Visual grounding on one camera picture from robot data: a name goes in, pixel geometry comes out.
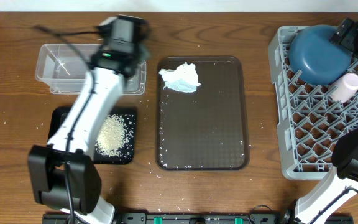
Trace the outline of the pink cup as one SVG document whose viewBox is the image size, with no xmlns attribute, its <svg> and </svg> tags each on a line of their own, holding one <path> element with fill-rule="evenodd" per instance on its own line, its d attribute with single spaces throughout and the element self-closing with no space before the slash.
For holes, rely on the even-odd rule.
<svg viewBox="0 0 358 224">
<path fill-rule="evenodd" d="M 333 83 L 336 88 L 330 97 L 334 101 L 345 103 L 350 100 L 358 91 L 358 75 L 355 73 L 346 73 Z"/>
</svg>

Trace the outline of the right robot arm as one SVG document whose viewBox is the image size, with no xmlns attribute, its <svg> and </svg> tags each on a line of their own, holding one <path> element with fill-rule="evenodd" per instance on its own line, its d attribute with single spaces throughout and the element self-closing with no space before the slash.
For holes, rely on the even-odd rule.
<svg viewBox="0 0 358 224">
<path fill-rule="evenodd" d="M 358 22 L 343 20 L 329 42 L 358 58 Z M 286 223 L 325 223 L 341 205 L 358 195 L 358 128 L 339 138 L 332 163 L 318 185 L 287 211 Z"/>
</svg>

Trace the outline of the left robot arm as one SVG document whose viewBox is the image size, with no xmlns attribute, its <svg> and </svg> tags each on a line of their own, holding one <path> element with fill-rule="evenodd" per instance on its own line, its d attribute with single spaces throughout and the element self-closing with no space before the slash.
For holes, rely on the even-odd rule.
<svg viewBox="0 0 358 224">
<path fill-rule="evenodd" d="M 112 223 L 115 208 L 101 196 L 102 180 L 94 166 L 99 131 L 124 94 L 127 78 L 149 53 L 143 44 L 133 52 L 123 47 L 98 47 L 87 59 L 75 44 L 74 51 L 87 66 L 86 79 L 71 110 L 45 146 L 32 146 L 27 164 L 36 203 L 69 214 L 73 223 Z"/>
</svg>

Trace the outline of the dark blue plate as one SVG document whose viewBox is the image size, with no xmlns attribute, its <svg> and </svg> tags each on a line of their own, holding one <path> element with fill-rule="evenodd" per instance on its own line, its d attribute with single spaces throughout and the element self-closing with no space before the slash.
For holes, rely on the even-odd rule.
<svg viewBox="0 0 358 224">
<path fill-rule="evenodd" d="M 352 53 L 330 42 L 336 29 L 329 25 L 309 26 L 301 30 L 290 44 L 291 69 L 301 70 L 300 79 L 312 85 L 330 85 L 350 65 Z"/>
</svg>

